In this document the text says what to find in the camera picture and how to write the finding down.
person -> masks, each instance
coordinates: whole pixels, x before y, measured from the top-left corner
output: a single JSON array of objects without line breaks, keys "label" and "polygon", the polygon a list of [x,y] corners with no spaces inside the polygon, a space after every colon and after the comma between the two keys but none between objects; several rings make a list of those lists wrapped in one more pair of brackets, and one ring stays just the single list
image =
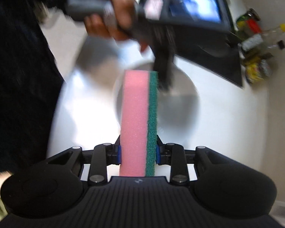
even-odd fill
[{"label": "person", "polygon": [[[0,0],[0,172],[14,173],[45,159],[63,84],[33,13],[34,1],[64,11],[66,0]],[[131,26],[134,0],[111,1],[120,26]],[[127,39],[106,28],[98,15],[84,23],[90,35]]]}]

hand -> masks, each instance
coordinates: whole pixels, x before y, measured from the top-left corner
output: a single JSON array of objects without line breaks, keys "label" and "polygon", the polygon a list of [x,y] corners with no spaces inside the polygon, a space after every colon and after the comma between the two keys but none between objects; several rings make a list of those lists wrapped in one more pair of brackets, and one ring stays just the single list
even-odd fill
[{"label": "hand", "polygon": [[[111,0],[111,2],[119,25],[123,29],[130,28],[135,0]],[[129,39],[129,37],[121,31],[118,31],[115,28],[107,28],[98,14],[92,14],[91,16],[86,17],[84,24],[89,35],[101,36],[104,38],[113,37],[117,41]],[[140,43],[140,46],[141,51],[144,51],[148,47],[146,43]]]}]

handheld device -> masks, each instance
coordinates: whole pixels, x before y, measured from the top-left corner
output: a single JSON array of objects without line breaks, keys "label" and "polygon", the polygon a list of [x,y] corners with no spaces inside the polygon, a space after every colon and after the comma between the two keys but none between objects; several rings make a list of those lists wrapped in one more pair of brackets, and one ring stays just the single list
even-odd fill
[{"label": "handheld device", "polygon": [[[117,26],[108,0],[67,0],[67,14],[75,21],[97,13],[107,25]],[[154,52],[159,83],[168,88],[175,54],[200,64],[242,86],[238,38],[226,0],[140,0],[133,25],[123,30],[148,43]]]}]

device screen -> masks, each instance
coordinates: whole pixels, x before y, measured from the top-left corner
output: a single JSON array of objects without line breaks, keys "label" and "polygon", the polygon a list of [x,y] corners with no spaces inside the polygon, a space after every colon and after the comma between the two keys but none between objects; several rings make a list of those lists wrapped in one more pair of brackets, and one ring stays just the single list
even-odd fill
[{"label": "device screen", "polygon": [[146,18],[159,20],[163,8],[163,0],[147,0],[144,6]]},{"label": "device screen", "polygon": [[175,17],[184,16],[216,23],[221,22],[216,0],[172,0],[169,8],[171,15]]}]

bottle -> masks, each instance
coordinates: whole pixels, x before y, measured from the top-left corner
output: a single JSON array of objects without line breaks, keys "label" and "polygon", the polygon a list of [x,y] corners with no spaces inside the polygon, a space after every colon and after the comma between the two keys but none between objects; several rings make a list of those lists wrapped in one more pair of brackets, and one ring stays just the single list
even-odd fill
[{"label": "bottle", "polygon": [[240,17],[237,18],[236,24],[239,23],[241,25],[241,23],[240,23],[241,21],[246,21],[248,19],[253,19],[255,21],[260,21],[261,20],[261,18],[257,14],[257,12],[253,8],[250,8],[245,14],[243,14]]},{"label": "bottle", "polygon": [[262,81],[272,75],[272,69],[268,64],[270,58],[272,58],[272,55],[268,55],[263,59],[259,58],[256,62],[245,67],[245,77],[249,84]]},{"label": "bottle", "polygon": [[255,34],[242,42],[242,50],[244,52],[248,52],[261,44],[272,45],[273,42],[283,33],[285,33],[285,24],[280,24],[277,28]]},{"label": "bottle", "polygon": [[262,32],[257,21],[260,21],[260,17],[257,12],[250,8],[245,14],[241,15],[236,20],[236,27],[239,31],[244,32],[248,37],[253,36],[256,33]]},{"label": "bottle", "polygon": [[246,39],[249,39],[252,36],[252,35],[247,34],[245,30],[235,31],[235,35],[241,40],[241,42],[245,41]]},{"label": "bottle", "polygon": [[285,49],[285,43],[280,40],[276,44],[256,47],[249,51],[249,54],[242,54],[242,65],[247,66],[261,59],[269,59],[277,54],[278,51]]}]

